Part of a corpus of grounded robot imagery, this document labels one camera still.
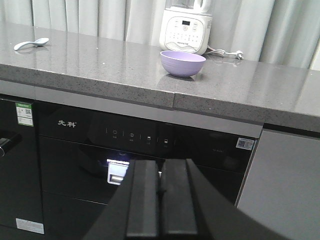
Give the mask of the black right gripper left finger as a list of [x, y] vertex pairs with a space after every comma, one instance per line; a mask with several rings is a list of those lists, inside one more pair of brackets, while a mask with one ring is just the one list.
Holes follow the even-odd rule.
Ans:
[[135, 160], [85, 240], [155, 240], [159, 236], [158, 169]]

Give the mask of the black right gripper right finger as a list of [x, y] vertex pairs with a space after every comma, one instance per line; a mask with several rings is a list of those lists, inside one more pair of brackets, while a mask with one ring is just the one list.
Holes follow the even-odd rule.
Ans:
[[191, 159], [166, 159], [162, 168], [162, 240], [281, 240], [226, 200]]

